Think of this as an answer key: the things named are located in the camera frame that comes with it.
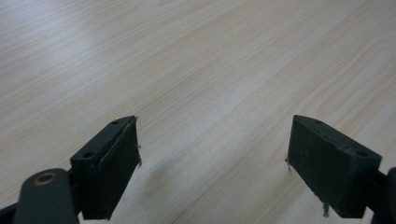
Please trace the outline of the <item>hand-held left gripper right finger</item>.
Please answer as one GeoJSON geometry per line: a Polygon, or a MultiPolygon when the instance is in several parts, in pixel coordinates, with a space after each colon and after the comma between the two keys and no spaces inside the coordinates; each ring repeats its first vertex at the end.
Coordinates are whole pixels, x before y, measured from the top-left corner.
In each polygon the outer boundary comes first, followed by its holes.
{"type": "Polygon", "coordinates": [[[328,124],[295,115],[288,159],[305,184],[339,217],[363,217],[367,181],[382,157],[328,124]]]}

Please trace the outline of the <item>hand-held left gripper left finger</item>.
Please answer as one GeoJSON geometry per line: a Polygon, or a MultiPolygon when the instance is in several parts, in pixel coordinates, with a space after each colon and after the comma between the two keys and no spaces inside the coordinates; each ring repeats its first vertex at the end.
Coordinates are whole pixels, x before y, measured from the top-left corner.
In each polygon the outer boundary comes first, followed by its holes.
{"type": "Polygon", "coordinates": [[[137,117],[116,119],[70,159],[84,219],[110,219],[141,163],[137,117]]]}

